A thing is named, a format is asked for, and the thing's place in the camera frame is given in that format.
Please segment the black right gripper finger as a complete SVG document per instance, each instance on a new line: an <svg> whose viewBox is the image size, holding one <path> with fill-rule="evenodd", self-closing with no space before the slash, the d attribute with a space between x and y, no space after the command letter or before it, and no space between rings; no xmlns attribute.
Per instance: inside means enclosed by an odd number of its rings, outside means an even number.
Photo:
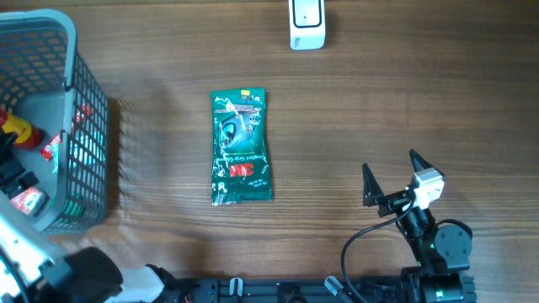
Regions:
<svg viewBox="0 0 539 303"><path fill-rule="evenodd" d="M433 173L434 175L443 175L443 172L427 162L422 156L419 155L414 149L410 149L409 152L410 161L412 163L414 172L419 175L426 175Z"/></svg>
<svg viewBox="0 0 539 303"><path fill-rule="evenodd" d="M367 163L362 165L362 173L364 181L363 205L367 207L379 205L384 193Z"/></svg>

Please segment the red small sachet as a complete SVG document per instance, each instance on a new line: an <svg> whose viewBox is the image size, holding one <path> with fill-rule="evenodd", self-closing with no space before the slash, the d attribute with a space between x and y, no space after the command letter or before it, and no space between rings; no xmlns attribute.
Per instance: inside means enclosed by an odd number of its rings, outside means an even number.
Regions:
<svg viewBox="0 0 539 303"><path fill-rule="evenodd" d="M56 133L51 138L51 140L40 149L41 156L46 161L50 161L55 156L55 153L58 151L60 143L61 143L60 133Z"/></svg>

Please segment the sriracha sauce bottle green cap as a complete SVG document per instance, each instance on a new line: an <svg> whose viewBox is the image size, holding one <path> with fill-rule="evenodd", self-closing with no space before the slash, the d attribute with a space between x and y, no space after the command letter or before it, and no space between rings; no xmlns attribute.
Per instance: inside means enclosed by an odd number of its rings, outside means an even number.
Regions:
<svg viewBox="0 0 539 303"><path fill-rule="evenodd" d="M1 110L1 129L6 134L16 135L14 142L16 147L33 149L38 147L43 140L39 128L3 109Z"/></svg>

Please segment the green 3M gloves packet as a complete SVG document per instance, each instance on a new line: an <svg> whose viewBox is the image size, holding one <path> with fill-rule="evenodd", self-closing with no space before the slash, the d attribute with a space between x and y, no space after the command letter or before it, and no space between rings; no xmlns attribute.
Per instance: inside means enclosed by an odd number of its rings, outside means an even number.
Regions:
<svg viewBox="0 0 539 303"><path fill-rule="evenodd" d="M265 88L211 93L214 206L273 199L266 111Z"/></svg>

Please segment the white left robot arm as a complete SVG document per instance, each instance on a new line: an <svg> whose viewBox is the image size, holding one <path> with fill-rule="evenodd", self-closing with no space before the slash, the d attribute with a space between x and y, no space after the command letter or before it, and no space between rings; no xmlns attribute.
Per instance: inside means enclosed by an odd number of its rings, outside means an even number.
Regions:
<svg viewBox="0 0 539 303"><path fill-rule="evenodd" d="M120 269L96 247L67 253L1 195L2 302L157 302L164 291L149 266Z"/></svg>

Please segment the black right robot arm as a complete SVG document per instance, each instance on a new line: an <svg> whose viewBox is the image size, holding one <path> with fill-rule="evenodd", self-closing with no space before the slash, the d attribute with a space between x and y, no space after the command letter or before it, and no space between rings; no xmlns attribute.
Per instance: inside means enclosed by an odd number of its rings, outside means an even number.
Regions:
<svg viewBox="0 0 539 303"><path fill-rule="evenodd" d="M434 218L430 205L441 197L445 175L415 150L409 156L410 184L393 194L384 194L370 167L362 165L363 205L394 218L417 265L397 276L366 278L358 290L375 302L475 302L473 278L463 274L470 269L472 229L455 219Z"/></svg>

